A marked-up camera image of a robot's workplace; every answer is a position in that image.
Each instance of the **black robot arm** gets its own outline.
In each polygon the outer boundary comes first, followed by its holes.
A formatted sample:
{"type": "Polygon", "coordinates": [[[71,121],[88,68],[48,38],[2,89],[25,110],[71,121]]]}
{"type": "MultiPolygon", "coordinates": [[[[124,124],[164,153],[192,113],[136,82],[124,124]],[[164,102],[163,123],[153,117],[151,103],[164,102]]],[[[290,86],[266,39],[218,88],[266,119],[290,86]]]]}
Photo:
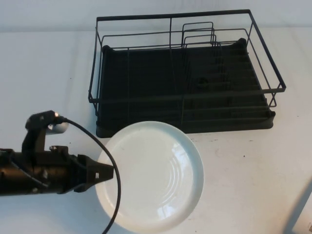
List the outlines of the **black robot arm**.
{"type": "Polygon", "coordinates": [[[0,195],[80,193],[113,178],[113,166],[85,155],[70,155],[67,146],[44,150],[46,134],[59,131],[61,124],[62,118],[54,111],[32,115],[26,123],[22,152],[0,149],[0,195]]]}

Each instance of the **dish rack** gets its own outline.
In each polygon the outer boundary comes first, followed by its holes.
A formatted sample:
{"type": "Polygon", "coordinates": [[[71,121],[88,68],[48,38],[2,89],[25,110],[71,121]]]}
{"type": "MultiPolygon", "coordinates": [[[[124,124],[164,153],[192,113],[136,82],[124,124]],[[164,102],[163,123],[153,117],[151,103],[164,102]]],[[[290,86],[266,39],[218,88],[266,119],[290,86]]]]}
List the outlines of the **dish rack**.
{"type": "Polygon", "coordinates": [[[285,89],[250,10],[97,18],[98,137],[149,120],[185,133],[268,129],[285,89]]]}

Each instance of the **white backdrop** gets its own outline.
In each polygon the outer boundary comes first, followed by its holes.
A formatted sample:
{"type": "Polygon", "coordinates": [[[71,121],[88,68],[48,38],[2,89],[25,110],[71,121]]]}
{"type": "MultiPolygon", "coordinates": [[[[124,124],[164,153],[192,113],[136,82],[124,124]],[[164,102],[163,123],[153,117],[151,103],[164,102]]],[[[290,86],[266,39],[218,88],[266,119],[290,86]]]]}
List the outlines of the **white backdrop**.
{"type": "Polygon", "coordinates": [[[260,26],[312,26],[311,0],[0,0],[0,32],[90,31],[96,17],[251,9],[260,26]]]}

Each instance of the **white surface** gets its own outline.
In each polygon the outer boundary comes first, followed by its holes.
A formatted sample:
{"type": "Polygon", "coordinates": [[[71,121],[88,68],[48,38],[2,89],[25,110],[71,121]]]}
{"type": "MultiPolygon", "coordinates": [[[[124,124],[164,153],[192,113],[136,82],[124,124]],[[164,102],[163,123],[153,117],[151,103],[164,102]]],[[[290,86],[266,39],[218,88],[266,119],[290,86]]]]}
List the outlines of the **white surface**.
{"type": "MultiPolygon", "coordinates": [[[[199,152],[182,131],[161,122],[136,123],[116,133],[106,147],[122,178],[117,224],[132,232],[159,233],[192,213],[202,193],[204,172],[199,152]]],[[[98,161],[111,164],[103,151],[98,161]]],[[[97,184],[96,191],[112,217],[116,175],[97,184]]]]}
{"type": "MultiPolygon", "coordinates": [[[[191,134],[204,166],[198,206],[166,234],[280,234],[312,178],[312,29],[261,28],[287,84],[270,130],[191,134]]],[[[0,34],[0,146],[21,150],[25,121],[53,109],[95,132],[88,103],[94,32],[0,34]]],[[[47,137],[71,154],[100,148],[73,127],[47,137]]],[[[109,218],[85,193],[0,198],[1,233],[101,233],[109,218]]],[[[129,234],[114,225],[110,234],[129,234]]]]}
{"type": "Polygon", "coordinates": [[[93,30],[96,17],[251,9],[261,26],[312,26],[310,0],[0,0],[0,31],[93,30]]]}

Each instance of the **ceramic plate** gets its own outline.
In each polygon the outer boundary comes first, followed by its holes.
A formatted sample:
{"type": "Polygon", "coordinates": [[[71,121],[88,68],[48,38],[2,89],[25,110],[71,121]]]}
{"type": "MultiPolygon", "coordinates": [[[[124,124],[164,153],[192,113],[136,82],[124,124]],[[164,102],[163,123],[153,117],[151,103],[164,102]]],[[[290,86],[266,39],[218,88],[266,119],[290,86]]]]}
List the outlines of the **ceramic plate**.
{"type": "MultiPolygon", "coordinates": [[[[185,220],[197,205],[204,184],[203,165],[192,141],[162,122],[140,122],[116,133],[106,145],[121,178],[116,223],[135,233],[158,233],[185,220]]],[[[102,152],[98,159],[111,164],[102,152]]],[[[111,217],[117,199],[114,179],[96,185],[111,217]]]]}

